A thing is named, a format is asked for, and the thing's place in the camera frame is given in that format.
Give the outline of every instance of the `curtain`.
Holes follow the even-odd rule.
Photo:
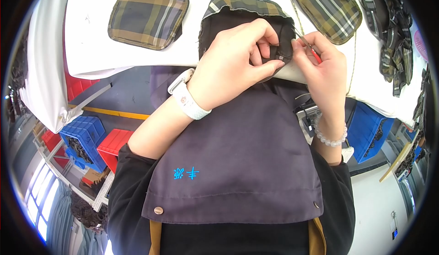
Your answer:
[[[104,255],[107,248],[107,234],[86,229],[82,224],[83,241],[77,255]]]
[[[71,190],[61,180],[47,222],[47,247],[52,254],[69,254],[73,215],[70,212]]]

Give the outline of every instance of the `white cloth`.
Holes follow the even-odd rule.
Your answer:
[[[116,1],[69,0],[65,19],[65,46],[72,76],[93,80],[109,77],[132,66],[196,66],[201,19],[210,0],[190,0],[182,24],[183,34],[162,51],[119,43],[108,37],[108,21]],[[291,0],[272,1],[278,3],[294,19],[300,30]],[[316,31],[297,2],[294,2],[304,32]],[[347,96],[412,126],[411,117],[420,93],[420,76],[426,63],[414,60],[412,83],[402,89],[400,98],[393,97],[392,83],[387,83],[378,69],[381,44],[367,28],[365,12],[362,11],[363,22],[357,30],[356,41],[353,37],[347,43],[336,46],[347,59]],[[302,72],[293,61],[283,67],[276,77],[305,83]]]
[[[39,0],[29,26],[28,75],[19,90],[23,103],[48,129],[58,133],[82,114],[67,105],[62,57],[62,23],[67,0]]]

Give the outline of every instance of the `white watch strap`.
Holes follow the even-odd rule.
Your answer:
[[[169,86],[168,92],[176,99],[177,104],[181,107],[183,112],[194,120],[200,120],[204,116],[211,113],[211,110],[206,111],[202,109],[192,98],[186,87],[186,82],[189,81],[188,70],[180,74],[177,79]]]

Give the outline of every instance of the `right hand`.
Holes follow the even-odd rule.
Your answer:
[[[321,53],[319,64],[301,39],[293,40],[293,60],[303,71],[311,98],[327,118],[344,113],[346,97],[346,57],[320,32],[303,36]]]

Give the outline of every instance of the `scissors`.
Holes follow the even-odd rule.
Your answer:
[[[303,43],[306,45],[306,47],[309,48],[309,50],[311,51],[311,53],[312,53],[312,54],[314,55],[314,57],[316,58],[317,62],[318,62],[319,64],[321,64],[321,63],[322,63],[322,59],[320,58],[320,55],[318,55],[318,54],[316,53],[316,51],[314,50],[314,48],[310,45],[310,43],[308,43],[308,41],[305,40],[305,38],[303,38],[303,36],[300,35],[300,34],[297,32],[297,30],[296,30],[295,27],[293,27],[293,30],[294,30],[294,33],[296,33],[296,35],[299,36],[299,38],[303,41]]]

